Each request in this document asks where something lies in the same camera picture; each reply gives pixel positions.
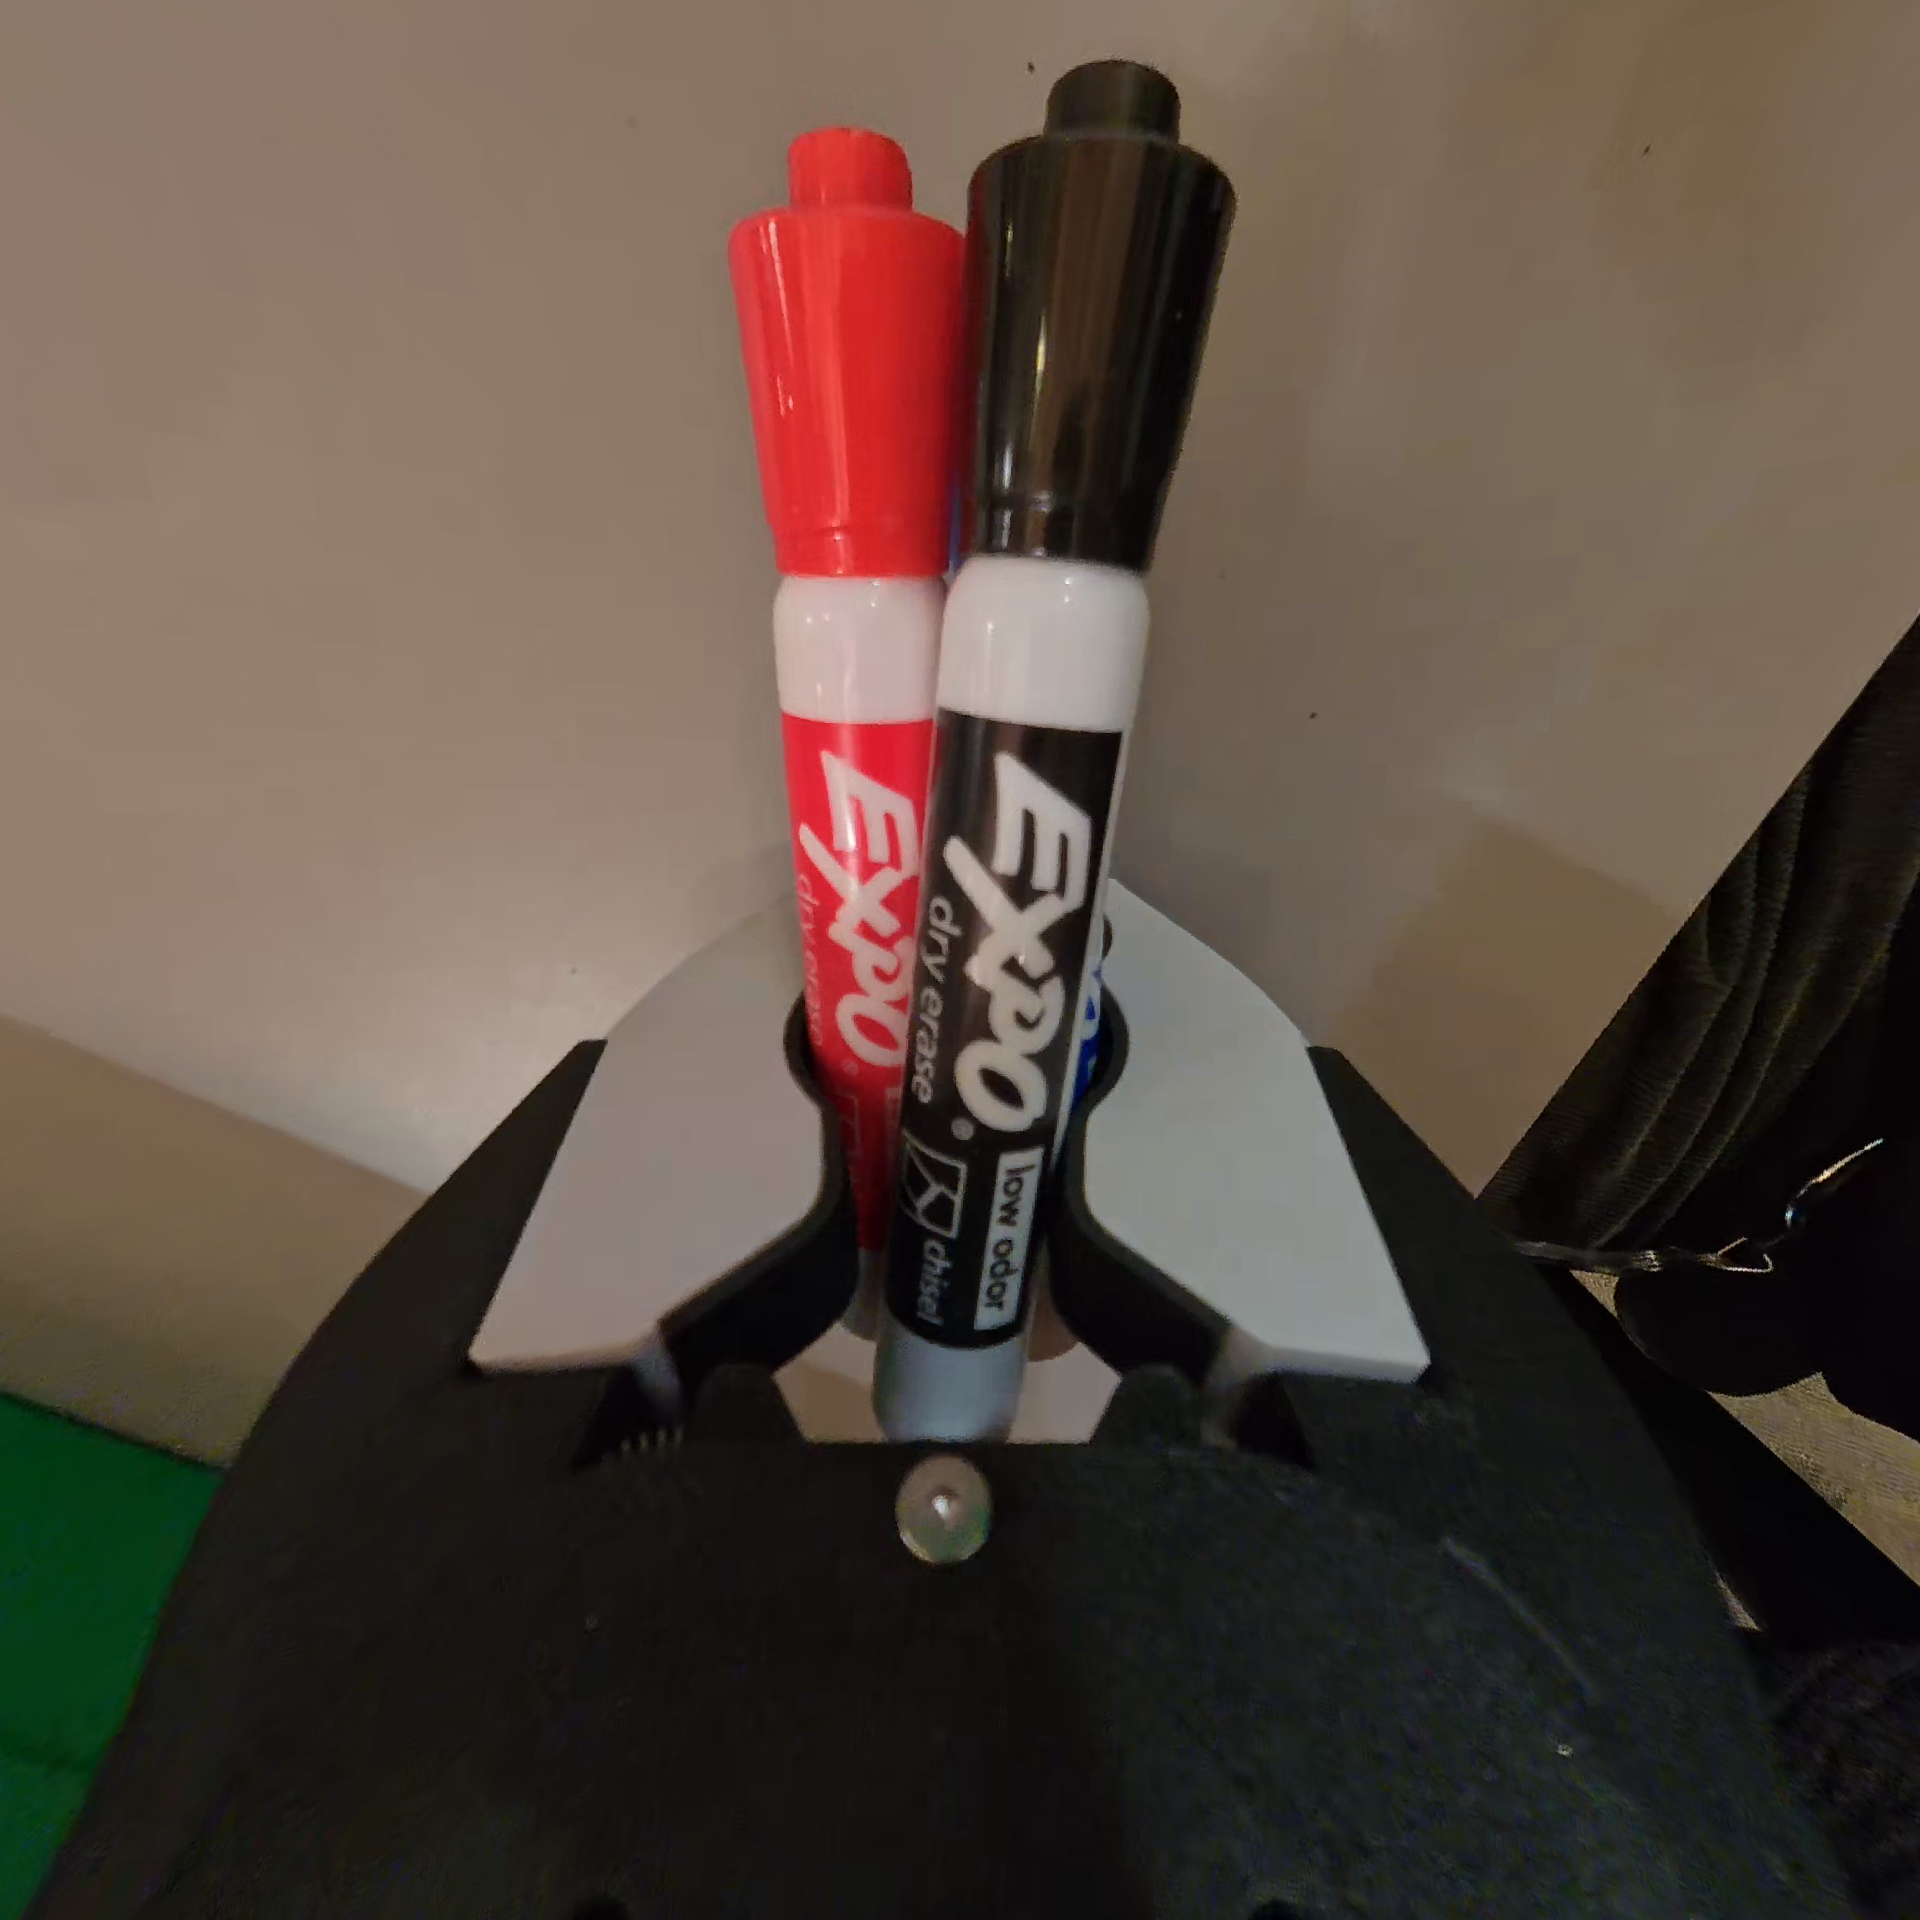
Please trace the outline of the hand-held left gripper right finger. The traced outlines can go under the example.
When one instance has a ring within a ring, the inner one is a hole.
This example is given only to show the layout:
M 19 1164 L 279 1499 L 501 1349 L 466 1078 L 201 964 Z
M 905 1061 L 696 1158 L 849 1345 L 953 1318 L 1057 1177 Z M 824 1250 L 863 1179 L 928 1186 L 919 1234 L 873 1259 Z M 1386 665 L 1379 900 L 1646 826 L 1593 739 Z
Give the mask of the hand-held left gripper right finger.
M 1109 1010 L 1050 1218 L 1050 1308 L 1233 1427 L 1263 1380 L 1419 1383 L 1429 1347 L 1301 1029 L 1110 887 Z

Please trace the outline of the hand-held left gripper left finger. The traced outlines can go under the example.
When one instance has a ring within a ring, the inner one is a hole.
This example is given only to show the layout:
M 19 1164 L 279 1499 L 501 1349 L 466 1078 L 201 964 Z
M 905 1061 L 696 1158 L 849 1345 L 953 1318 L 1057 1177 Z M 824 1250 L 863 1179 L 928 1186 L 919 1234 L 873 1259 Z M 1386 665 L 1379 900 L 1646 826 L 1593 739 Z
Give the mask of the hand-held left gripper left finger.
M 680 1423 L 728 1364 L 800 1358 L 856 1292 L 840 1121 L 814 1078 L 795 917 L 749 917 L 607 1034 L 469 1349 L 624 1370 Z

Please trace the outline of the blue dry erase marker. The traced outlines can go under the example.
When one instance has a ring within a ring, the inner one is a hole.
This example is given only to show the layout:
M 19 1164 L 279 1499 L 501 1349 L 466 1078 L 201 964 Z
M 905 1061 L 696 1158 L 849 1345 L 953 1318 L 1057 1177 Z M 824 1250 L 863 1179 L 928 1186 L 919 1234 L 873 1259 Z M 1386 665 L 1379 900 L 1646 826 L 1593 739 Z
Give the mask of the blue dry erase marker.
M 968 462 L 962 526 L 923 915 L 949 927 L 951 1017 L 915 1100 L 1057 1151 L 1104 1045 L 1149 539 L 1123 486 L 999 434 Z

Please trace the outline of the red dry erase marker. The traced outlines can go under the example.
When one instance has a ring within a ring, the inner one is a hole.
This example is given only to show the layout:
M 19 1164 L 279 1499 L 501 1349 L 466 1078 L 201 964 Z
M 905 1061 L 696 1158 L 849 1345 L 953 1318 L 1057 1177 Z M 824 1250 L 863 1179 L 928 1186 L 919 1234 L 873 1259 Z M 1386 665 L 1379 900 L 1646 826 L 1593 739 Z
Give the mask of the red dry erase marker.
M 953 518 L 962 233 L 905 150 L 816 129 L 727 245 L 775 543 L 775 684 L 814 1069 L 854 1244 L 889 1233 Z

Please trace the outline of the black dry erase marker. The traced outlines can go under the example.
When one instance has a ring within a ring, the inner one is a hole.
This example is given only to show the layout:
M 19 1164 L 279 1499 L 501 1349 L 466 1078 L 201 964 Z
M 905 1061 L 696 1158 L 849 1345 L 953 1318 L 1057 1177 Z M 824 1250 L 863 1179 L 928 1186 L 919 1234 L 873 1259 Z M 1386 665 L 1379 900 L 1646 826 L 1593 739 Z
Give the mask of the black dry erase marker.
M 891 1442 L 1016 1415 L 1104 943 L 1153 557 L 1233 190 L 1176 87 L 1059 75 L 966 190 L 960 564 L 944 602 L 895 1203 L 871 1403 Z

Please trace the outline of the green plastic bin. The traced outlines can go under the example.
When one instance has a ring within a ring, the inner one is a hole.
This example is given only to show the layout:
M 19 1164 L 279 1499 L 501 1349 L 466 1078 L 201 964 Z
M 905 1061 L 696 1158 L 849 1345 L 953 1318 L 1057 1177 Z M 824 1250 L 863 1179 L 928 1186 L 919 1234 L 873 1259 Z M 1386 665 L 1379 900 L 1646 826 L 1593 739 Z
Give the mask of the green plastic bin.
M 218 1471 L 2 1396 L 2 1915 L 31 1905 L 152 1649 Z

